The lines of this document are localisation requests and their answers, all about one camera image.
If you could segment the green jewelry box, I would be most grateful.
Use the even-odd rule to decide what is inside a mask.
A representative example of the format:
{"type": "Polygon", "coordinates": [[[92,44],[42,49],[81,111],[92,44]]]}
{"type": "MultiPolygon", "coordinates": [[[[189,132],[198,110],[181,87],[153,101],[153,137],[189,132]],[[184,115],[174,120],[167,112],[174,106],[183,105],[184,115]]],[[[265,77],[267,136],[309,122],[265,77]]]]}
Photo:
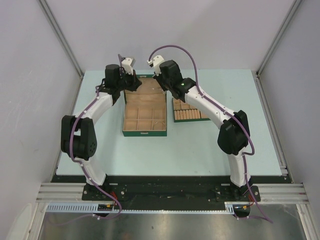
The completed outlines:
{"type": "Polygon", "coordinates": [[[124,91],[125,137],[167,136],[167,93],[151,74],[139,74],[137,91],[124,91]]]}

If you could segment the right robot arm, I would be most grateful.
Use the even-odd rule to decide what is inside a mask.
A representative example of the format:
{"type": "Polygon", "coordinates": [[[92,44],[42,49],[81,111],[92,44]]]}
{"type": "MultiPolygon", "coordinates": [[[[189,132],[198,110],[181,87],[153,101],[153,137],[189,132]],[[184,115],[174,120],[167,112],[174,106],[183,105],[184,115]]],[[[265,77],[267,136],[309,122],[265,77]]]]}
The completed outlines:
{"type": "Polygon", "coordinates": [[[240,110],[232,111],[209,96],[193,79],[184,78],[178,64],[165,61],[158,55],[148,61],[154,69],[153,78],[164,91],[204,113],[218,128],[217,144],[227,155],[230,167],[230,194],[242,201],[249,194],[250,174],[244,163],[245,149],[249,144],[250,130],[247,114],[240,110]]]}

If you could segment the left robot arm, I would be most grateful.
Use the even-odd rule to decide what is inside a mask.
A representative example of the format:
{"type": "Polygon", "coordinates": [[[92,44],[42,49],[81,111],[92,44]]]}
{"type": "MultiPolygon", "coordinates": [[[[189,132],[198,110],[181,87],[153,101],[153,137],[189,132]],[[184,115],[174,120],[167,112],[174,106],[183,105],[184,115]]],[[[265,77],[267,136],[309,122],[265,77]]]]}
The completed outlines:
{"type": "Polygon", "coordinates": [[[101,84],[95,87],[92,101],[79,113],[65,115],[61,120],[60,148],[82,169],[86,182],[94,186],[93,194],[100,200],[110,196],[104,184],[107,174],[94,160],[98,142],[95,124],[119,99],[121,92],[135,92],[142,82],[131,66],[109,64],[101,84]]]}

